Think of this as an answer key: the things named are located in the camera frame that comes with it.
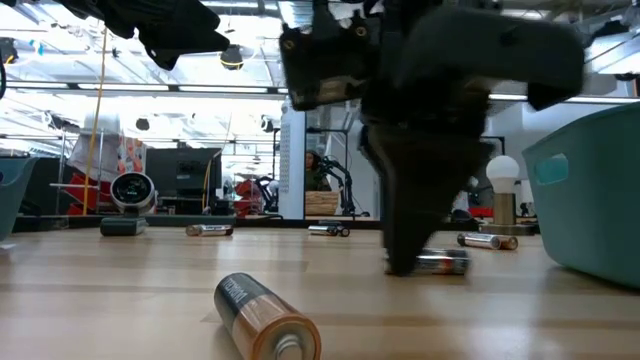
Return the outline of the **silver ribbed ceiling duct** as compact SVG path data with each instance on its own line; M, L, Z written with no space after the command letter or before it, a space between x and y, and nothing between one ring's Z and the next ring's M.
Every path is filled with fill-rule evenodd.
M291 28L312 23L312 0L278 0L282 20Z

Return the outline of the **fat silver battery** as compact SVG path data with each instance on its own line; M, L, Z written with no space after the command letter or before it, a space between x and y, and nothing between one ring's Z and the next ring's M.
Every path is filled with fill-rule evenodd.
M463 249L424 249L417 257L415 272L429 275L465 275L471 259Z

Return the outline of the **orange patterned poster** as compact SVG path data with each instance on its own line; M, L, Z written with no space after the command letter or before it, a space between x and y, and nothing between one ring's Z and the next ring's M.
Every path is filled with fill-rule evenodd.
M145 172L147 146L137 138L121 136L117 152L119 174Z

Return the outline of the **red cart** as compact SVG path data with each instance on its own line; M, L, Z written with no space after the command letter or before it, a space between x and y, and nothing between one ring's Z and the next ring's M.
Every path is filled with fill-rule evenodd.
M258 215L262 212L262 193L260 187L252 180L244 180L235 188L234 208L237 217Z

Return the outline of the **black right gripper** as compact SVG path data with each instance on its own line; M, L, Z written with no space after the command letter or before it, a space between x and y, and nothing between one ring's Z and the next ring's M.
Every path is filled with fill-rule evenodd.
M413 131L481 131L491 89L501 81L525 84L525 99L536 110L578 95L584 84L581 40L558 23L436 7L408 31L385 31L363 120ZM428 157L435 170L428 178L419 255L436 249L427 247L429 240L492 153L493 145L480 139L435 147Z

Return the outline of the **person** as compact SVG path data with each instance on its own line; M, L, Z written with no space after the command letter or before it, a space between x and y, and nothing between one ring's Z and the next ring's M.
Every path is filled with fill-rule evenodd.
M330 191L327 179L320 174L321 157L314 151L305 152L305 191Z

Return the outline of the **wicker basket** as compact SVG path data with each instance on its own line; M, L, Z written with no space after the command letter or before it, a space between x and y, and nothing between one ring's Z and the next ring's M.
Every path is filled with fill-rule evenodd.
M333 216L339 207L339 193L333 191L307 191L305 214L309 216Z

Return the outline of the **small black battery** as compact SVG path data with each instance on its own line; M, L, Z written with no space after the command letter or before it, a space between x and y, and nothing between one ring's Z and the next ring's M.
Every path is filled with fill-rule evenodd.
M326 228L326 233L330 236L348 237L350 235L350 229L339 221L322 221L320 226Z

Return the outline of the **white bulb lamp wooden base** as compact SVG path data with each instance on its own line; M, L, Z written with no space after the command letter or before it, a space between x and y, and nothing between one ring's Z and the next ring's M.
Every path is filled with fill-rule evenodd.
M481 232L509 236L534 234L534 226L516 223L515 182L519 171L517 161L506 155L494 157L487 164L486 177L493 188L493 217L480 226Z

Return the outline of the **white draped cover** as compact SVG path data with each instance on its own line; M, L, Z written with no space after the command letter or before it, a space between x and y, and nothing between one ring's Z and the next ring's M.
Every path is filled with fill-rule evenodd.
M92 136L94 110L85 114L79 137L67 160L67 165L92 180L111 182L119 175L118 149L120 147L120 116L113 111L100 112L95 136Z

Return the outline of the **large teal plastic bin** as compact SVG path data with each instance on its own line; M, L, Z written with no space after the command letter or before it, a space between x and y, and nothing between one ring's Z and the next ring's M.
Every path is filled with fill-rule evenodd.
M640 102L579 118L522 155L547 254L640 289Z

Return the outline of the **long ceiling light rail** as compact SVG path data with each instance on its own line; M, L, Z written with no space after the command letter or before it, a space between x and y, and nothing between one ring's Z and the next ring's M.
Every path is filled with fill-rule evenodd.
M63 83L8 81L6 88L24 92L49 92L60 94L97 95L98 83ZM282 100L287 95L285 88L257 86L205 86L205 85L161 85L161 84L104 84L104 96L154 96L154 97L211 97L239 99ZM626 105L640 102L638 97L576 96L565 100L568 104Z

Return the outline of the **large copper black Duracell battery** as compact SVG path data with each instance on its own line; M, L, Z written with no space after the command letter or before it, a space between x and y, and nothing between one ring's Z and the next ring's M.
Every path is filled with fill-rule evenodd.
M321 360L314 322L251 275L222 278L214 306L244 360Z

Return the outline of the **black table edge rail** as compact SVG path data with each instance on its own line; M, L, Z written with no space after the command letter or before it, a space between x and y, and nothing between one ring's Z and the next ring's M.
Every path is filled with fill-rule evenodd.
M23 232L42 232L55 231L65 229L82 229L99 227L104 216L88 215L88 216L62 216L62 215L43 215L43 216L27 216L19 215L16 217L11 233ZM194 224L207 225L233 225L235 228L307 228L311 225L317 225L321 221L340 222L352 230L382 230L382 222L371 220L370 218L356 218L352 220L311 220L311 219L281 219L276 217L262 218L237 218L233 216L190 216L190 215L149 215L146 216L146 222L151 227L186 227ZM443 223L439 225L439 231L479 231L478 224L471 223Z

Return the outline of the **silver metal stand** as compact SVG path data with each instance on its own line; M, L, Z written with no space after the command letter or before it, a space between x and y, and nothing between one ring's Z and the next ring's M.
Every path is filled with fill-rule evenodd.
M68 132L66 130L61 131L61 136L59 137L61 141L60 154L59 154L59 164L58 164L58 174L57 181L50 183L49 186L56 189L56 202L55 202L55 213L57 215L61 214L60 210L60 194L62 190L67 186L67 183L64 183L64 169L68 161L68 157L66 156L66 145L67 140L71 139L73 133ZM85 188L88 188L88 182L91 178L91 171L94 169L93 160L94 160L94 151L98 149L98 161L96 162L96 177L95 180L100 182L102 181L102 163L103 163L103 147L104 147L104 137L105 132L103 129L100 132L97 132L96 128L93 128L91 132L87 130L80 130L78 134L76 134L76 140L79 140L82 136L89 136L89 150L87 155L87 165L84 172L85 176Z

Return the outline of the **red shelf rack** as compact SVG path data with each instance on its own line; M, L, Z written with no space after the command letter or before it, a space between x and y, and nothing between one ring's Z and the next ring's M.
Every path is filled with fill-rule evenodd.
M68 181L64 192L71 197L67 215L94 215L99 212L115 211L111 193L111 183L89 179L85 188L85 176L74 173Z

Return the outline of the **black monitor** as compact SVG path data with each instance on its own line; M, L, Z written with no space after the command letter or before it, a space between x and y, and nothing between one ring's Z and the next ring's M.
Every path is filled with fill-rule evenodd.
M222 187L220 148L148 149L145 174L160 196L213 196Z

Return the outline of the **white pillar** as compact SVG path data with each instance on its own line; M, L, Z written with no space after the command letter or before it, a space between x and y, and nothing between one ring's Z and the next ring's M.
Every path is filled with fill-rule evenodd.
M285 219L304 218L306 116L282 105L280 130L279 212Z

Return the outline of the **black ceiling spotlight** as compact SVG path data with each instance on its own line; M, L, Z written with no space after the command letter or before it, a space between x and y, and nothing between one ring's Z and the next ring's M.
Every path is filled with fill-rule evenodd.
M220 54L219 61L226 70L241 70L244 66L241 47L237 44L231 44L224 52Z

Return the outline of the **round black gauge on stand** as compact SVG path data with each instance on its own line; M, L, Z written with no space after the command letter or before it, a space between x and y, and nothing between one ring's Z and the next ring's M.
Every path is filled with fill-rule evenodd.
M111 183L110 195L120 214L101 220L101 235L141 235L148 227L146 215L154 209L156 203L156 190L152 180L144 173L123 173Z

